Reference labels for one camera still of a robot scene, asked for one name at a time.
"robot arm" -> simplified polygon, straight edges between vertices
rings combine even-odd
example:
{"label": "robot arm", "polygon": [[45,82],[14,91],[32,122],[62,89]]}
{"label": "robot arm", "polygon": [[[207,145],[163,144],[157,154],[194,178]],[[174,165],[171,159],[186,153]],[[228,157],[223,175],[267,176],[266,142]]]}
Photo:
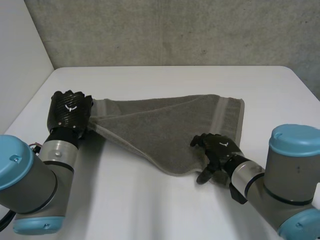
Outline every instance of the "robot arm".
{"label": "robot arm", "polygon": [[47,120],[50,135],[38,156],[20,139],[0,136],[0,204],[17,213],[14,232],[43,235],[62,227],[92,104],[81,92],[56,92]]}
{"label": "robot arm", "polygon": [[231,197],[250,202],[286,240],[320,237],[320,211],[312,206],[320,169],[320,130],[285,124],[272,131],[264,170],[243,157],[226,136],[195,136],[191,146],[203,147],[209,159],[197,182],[207,182],[215,171],[230,177]]}

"light blue joint cap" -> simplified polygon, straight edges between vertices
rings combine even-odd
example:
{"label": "light blue joint cap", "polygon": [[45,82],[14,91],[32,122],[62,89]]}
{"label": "light blue joint cap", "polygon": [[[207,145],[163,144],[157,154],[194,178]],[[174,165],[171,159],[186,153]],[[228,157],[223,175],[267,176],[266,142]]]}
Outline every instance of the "light blue joint cap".
{"label": "light blue joint cap", "polygon": [[0,135],[0,191],[20,181],[34,162],[31,148],[19,138]]}
{"label": "light blue joint cap", "polygon": [[285,240],[316,240],[320,237],[320,211],[308,209],[290,217],[278,229]]}
{"label": "light blue joint cap", "polygon": [[288,157],[319,155],[320,129],[297,124],[280,125],[272,131],[269,146],[274,152]]}
{"label": "light blue joint cap", "polygon": [[62,228],[64,219],[64,216],[44,216],[18,219],[13,222],[13,231],[20,235],[54,234]]}

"table surface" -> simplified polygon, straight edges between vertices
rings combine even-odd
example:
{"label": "table surface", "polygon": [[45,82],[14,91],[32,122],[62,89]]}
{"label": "table surface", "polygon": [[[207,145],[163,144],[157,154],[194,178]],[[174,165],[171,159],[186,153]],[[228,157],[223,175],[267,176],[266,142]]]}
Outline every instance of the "table surface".
{"label": "table surface", "polygon": [[[268,140],[278,125],[320,128],[320,102],[282,66],[67,67],[55,70],[6,134],[42,143],[51,96],[82,91],[95,99],[140,100],[217,94],[243,99],[240,148],[265,167]],[[147,160],[92,134],[79,151],[63,229],[7,240],[277,240],[249,204],[227,189],[196,185],[196,173],[166,175]],[[320,207],[320,190],[313,204]]]}

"gray towel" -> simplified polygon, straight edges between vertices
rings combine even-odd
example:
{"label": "gray towel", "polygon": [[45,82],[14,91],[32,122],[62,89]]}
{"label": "gray towel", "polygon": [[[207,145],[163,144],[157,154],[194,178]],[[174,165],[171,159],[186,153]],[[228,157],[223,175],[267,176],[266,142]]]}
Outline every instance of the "gray towel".
{"label": "gray towel", "polygon": [[[238,145],[244,117],[242,99],[191,95],[135,101],[93,100],[89,129],[151,161],[173,176],[201,172],[203,149],[190,147],[195,135],[221,134]],[[226,185],[217,172],[213,182]]]}

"black cable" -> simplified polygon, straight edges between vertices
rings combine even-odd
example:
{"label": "black cable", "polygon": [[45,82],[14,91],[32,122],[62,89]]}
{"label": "black cable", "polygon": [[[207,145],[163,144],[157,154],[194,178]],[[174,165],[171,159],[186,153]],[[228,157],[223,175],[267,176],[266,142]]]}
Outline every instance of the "black cable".
{"label": "black cable", "polygon": [[14,219],[16,213],[12,210],[9,210],[8,213],[0,220],[0,232],[4,230]]}

